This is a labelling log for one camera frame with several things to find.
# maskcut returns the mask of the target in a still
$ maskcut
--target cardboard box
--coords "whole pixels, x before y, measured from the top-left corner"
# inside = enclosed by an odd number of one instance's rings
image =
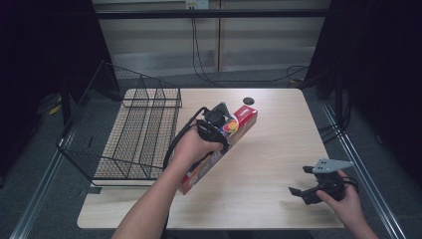
[[[255,109],[242,106],[219,128],[229,142],[229,150],[255,124],[257,116]],[[222,157],[223,154],[216,151],[201,162],[194,163],[182,178],[179,191],[185,195]]]

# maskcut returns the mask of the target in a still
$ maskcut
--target gray plastic part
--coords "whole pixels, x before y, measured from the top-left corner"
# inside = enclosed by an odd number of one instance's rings
[[[314,167],[313,173],[330,173],[340,169],[352,167],[353,165],[354,163],[351,161],[321,158]]]

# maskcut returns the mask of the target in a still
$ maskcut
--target wire basket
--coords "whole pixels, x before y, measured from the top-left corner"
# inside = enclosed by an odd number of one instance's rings
[[[166,166],[181,105],[179,88],[101,63],[58,149],[95,185],[149,184]]]

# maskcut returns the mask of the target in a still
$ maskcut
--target table top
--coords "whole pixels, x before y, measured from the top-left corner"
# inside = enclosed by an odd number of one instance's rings
[[[231,113],[255,100],[256,124],[186,194],[177,192],[167,229],[342,228],[325,204],[306,206],[289,187],[315,187],[314,166],[327,158],[301,91],[293,89],[182,89],[177,131],[201,108],[225,102]],[[116,228],[146,188],[104,187],[88,194],[78,224]]]

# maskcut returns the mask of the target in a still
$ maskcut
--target gray floor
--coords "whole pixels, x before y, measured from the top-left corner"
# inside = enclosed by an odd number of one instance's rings
[[[285,71],[246,71],[224,74],[209,74],[213,81],[228,88],[285,88],[286,79],[265,82],[286,75]],[[198,80],[195,75],[165,77],[182,88],[215,87],[205,81]],[[315,89],[304,90],[304,95],[317,127],[329,124],[316,97]],[[46,102],[40,109],[47,109],[54,100]],[[8,238],[25,206],[35,192],[44,171],[48,167],[54,153],[55,142],[63,128],[62,115],[42,114],[40,123],[19,158],[6,175],[5,186],[0,190],[0,238]],[[396,215],[405,235],[408,238],[419,238],[422,234],[422,190],[397,164],[393,153],[376,140],[377,133],[364,119],[358,109],[353,109],[347,134],[364,161],[381,194]],[[347,159],[337,139],[325,144],[330,158]],[[84,230],[78,227],[77,219],[85,200],[84,189],[89,182],[67,160],[63,160],[58,174],[48,192],[47,198],[34,222],[29,238],[109,238],[111,230]],[[370,225],[380,238],[389,238],[383,222],[372,206],[364,190],[360,192],[365,215]],[[255,231],[253,238],[307,238],[309,232],[302,231]],[[313,230],[315,238],[351,238],[344,230]],[[177,238],[229,238],[227,232],[220,231],[180,231],[173,232]]]

